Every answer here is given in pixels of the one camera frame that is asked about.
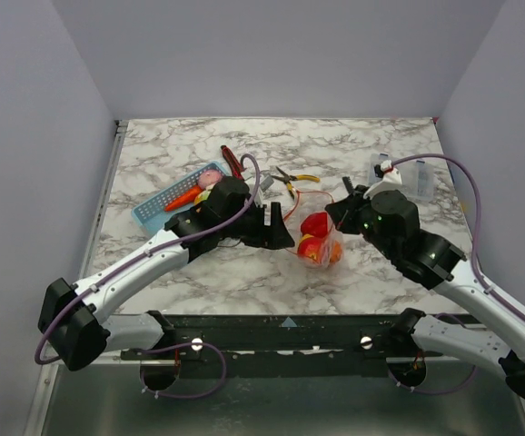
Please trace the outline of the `clear zip bag orange zipper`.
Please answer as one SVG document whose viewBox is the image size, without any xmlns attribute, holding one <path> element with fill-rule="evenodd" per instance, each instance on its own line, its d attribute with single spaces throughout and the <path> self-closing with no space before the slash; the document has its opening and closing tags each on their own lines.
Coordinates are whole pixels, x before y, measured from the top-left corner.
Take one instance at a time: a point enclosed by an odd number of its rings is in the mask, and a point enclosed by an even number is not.
<svg viewBox="0 0 525 436">
<path fill-rule="evenodd" d="M 325 191 L 297 191 L 292 209 L 283 216 L 295 241 L 287 251 L 308 268 L 326 269 L 343 257 L 342 233 L 325 210 L 333 203 Z"/>
</svg>

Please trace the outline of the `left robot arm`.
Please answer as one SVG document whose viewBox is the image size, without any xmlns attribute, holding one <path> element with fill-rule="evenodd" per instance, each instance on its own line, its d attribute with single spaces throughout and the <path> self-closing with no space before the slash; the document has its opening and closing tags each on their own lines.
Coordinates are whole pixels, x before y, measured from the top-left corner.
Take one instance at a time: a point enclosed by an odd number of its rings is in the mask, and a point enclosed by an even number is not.
<svg viewBox="0 0 525 436">
<path fill-rule="evenodd" d="M 183 268 L 215 249 L 224 239 L 266 250 L 292 248 L 295 242 L 279 203 L 258 205 L 248 185 L 225 176 L 209 196 L 177 213 L 143 246 L 101 272 L 69 283 L 50 283 L 37 327 L 71 371 L 79 371 L 102 353 L 144 349 L 155 359 L 166 357 L 173 336 L 157 312 L 121 321 L 115 311 L 147 285 Z"/>
</svg>

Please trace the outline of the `red apple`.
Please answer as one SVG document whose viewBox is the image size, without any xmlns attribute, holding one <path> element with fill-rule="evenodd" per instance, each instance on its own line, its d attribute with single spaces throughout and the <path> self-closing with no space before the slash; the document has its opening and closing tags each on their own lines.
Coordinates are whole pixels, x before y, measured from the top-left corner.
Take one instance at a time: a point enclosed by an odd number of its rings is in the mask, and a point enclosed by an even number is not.
<svg viewBox="0 0 525 436">
<path fill-rule="evenodd" d="M 325 265 L 329 258 L 326 239 L 315 237 L 298 244 L 296 254 L 309 265 Z"/>
</svg>

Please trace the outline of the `red bell pepper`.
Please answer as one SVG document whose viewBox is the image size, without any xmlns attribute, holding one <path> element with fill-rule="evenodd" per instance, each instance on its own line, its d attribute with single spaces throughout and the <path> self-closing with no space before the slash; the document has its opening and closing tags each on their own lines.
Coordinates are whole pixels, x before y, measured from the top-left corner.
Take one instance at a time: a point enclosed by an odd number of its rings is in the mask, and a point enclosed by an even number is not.
<svg viewBox="0 0 525 436">
<path fill-rule="evenodd" d="M 309 214 L 301 223 L 300 231 L 302 235 L 308 233 L 317 238 L 324 238 L 328 235 L 331 227 L 330 217 L 326 212 Z"/>
</svg>

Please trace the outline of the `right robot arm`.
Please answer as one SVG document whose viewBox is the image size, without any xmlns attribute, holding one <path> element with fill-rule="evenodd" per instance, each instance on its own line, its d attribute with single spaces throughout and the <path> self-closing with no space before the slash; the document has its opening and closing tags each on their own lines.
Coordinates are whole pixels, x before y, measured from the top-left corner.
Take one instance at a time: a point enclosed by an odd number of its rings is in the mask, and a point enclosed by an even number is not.
<svg viewBox="0 0 525 436">
<path fill-rule="evenodd" d="M 391 348 L 402 356 L 437 352 L 481 367 L 525 400 L 525 305 L 476 274 L 456 245 L 423 230 L 416 204 L 401 192 L 366 199 L 364 190 L 359 186 L 326 206 L 336 228 L 361 235 L 403 277 L 457 303 L 485 327 L 472 331 L 409 309 L 390 333 Z"/>
</svg>

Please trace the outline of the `blue plastic basket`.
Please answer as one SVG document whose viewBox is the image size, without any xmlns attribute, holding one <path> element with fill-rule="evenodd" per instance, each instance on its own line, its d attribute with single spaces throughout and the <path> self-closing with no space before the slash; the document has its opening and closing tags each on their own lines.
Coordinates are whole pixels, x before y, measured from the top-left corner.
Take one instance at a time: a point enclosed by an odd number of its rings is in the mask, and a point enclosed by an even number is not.
<svg viewBox="0 0 525 436">
<path fill-rule="evenodd" d="M 208 170 L 216 170 L 222 175 L 229 175 L 229 172 L 219 162 L 209 162 L 197 170 L 189 172 L 161 191 L 154 193 L 133 208 L 132 218 L 147 238 L 153 237 L 159 230 L 163 229 L 174 214 L 186 211 L 193 206 L 192 203 L 189 203 L 171 212 L 165 211 L 165 207 L 169 203 L 197 185 L 199 176 Z"/>
</svg>

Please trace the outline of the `yellow orange fruit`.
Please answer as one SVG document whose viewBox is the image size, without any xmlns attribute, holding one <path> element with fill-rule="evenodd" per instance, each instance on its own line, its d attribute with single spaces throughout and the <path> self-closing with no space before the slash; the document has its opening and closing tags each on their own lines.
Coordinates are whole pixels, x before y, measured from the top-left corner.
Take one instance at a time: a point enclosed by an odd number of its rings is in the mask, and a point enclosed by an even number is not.
<svg viewBox="0 0 525 436">
<path fill-rule="evenodd" d="M 312 239 L 312 238 L 315 238 L 315 236 L 312 235 L 312 234 L 308 234 L 308 233 L 306 233 L 306 234 L 304 234 L 304 235 L 302 236 L 302 238 L 300 239 L 299 244 L 301 244 L 301 243 L 303 243 L 303 242 L 305 242 L 305 241 L 307 241 L 307 240 L 309 240 L 309 239 Z"/>
</svg>

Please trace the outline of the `yellow bell pepper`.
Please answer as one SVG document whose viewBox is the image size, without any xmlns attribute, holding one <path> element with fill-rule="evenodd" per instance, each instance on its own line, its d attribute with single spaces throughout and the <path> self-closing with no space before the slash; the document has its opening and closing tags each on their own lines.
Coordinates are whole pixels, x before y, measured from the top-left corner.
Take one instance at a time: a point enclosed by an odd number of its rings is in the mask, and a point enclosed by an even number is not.
<svg viewBox="0 0 525 436">
<path fill-rule="evenodd" d="M 202 201 L 207 200 L 211 192 L 212 192 L 211 190 L 204 190 L 204 191 L 200 192 L 200 193 L 194 198 L 193 204 L 199 204 L 199 203 L 201 203 Z"/>
</svg>

